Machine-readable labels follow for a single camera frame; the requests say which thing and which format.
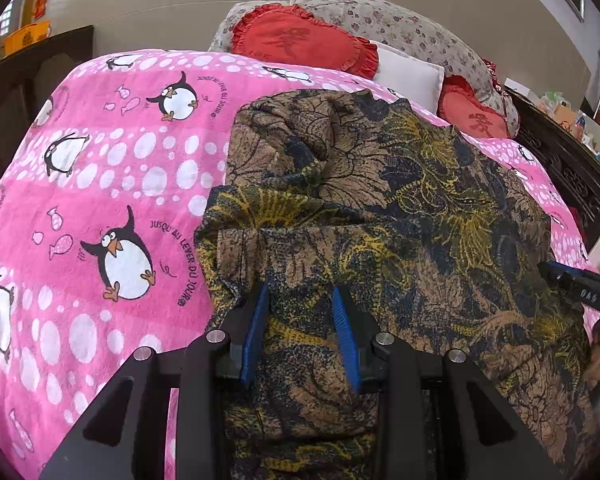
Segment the white small pillow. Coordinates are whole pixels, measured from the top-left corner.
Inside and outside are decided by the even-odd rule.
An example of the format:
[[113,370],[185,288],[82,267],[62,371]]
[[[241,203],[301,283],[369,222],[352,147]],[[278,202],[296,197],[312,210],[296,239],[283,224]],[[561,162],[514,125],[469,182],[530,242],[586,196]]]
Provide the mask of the white small pillow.
[[444,68],[421,61],[414,56],[373,41],[377,48],[378,69],[373,78],[397,96],[415,101],[432,114],[437,114],[445,77]]

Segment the red heart ruffled cushion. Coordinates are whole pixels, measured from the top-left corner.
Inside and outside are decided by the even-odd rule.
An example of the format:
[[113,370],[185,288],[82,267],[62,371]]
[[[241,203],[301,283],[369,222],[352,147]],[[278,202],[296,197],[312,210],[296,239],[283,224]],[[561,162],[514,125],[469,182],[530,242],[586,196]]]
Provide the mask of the red heart ruffled cushion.
[[379,67],[376,44],[328,24],[301,6],[268,3],[246,13],[233,28],[230,52],[270,63],[340,70],[372,79]]

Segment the dark wooden side cabinet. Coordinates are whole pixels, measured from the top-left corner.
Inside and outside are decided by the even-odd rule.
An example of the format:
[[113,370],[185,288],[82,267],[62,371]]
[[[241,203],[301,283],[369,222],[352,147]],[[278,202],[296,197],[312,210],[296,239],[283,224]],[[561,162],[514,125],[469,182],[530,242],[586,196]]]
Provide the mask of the dark wooden side cabinet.
[[64,58],[70,67],[93,57],[95,27],[83,27],[31,44],[0,61],[0,177],[15,155],[36,114],[59,81],[36,83],[43,65]]

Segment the dark wooden bed frame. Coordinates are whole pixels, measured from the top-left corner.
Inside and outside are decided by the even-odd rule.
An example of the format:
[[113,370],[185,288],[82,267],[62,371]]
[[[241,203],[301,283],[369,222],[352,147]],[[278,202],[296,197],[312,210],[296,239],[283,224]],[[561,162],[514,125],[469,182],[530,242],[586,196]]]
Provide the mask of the dark wooden bed frame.
[[546,170],[560,197],[576,214],[585,248],[600,239],[600,163],[570,133],[514,90],[519,116],[516,141],[528,148]]

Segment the floral beige pillow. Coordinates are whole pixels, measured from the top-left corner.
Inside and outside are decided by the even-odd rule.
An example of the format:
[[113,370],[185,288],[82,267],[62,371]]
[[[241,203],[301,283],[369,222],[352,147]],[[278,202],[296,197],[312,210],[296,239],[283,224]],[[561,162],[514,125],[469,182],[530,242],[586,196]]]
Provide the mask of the floral beige pillow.
[[422,61],[440,65],[448,76],[461,76],[478,102],[504,119],[513,138],[519,115],[496,78],[495,66],[431,18],[386,0],[289,0],[328,24],[393,47]]

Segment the brown floral patterned garment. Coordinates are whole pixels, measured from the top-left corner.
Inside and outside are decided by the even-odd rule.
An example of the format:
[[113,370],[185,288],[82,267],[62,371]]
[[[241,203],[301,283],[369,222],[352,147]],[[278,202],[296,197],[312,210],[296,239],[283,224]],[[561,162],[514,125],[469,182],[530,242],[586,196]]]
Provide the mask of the brown floral patterned garment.
[[567,479],[600,452],[578,304],[549,290],[550,217],[512,170],[407,100],[298,90],[238,110],[195,234],[218,325],[270,289],[257,377],[227,404],[234,479],[366,479],[377,400],[352,391],[332,289],[413,348],[469,354]]

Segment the pink penguin bed blanket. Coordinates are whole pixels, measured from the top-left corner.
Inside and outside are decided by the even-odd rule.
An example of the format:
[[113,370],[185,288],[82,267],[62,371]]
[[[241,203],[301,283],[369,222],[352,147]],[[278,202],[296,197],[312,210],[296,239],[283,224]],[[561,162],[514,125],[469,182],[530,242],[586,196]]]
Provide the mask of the pink penguin bed blanket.
[[[75,68],[44,104],[0,180],[0,451],[22,478],[42,472],[136,348],[170,351],[222,323],[195,234],[225,182],[238,110],[298,90],[404,99],[336,70],[143,50]],[[550,217],[552,259],[582,266],[535,157],[458,132]]]

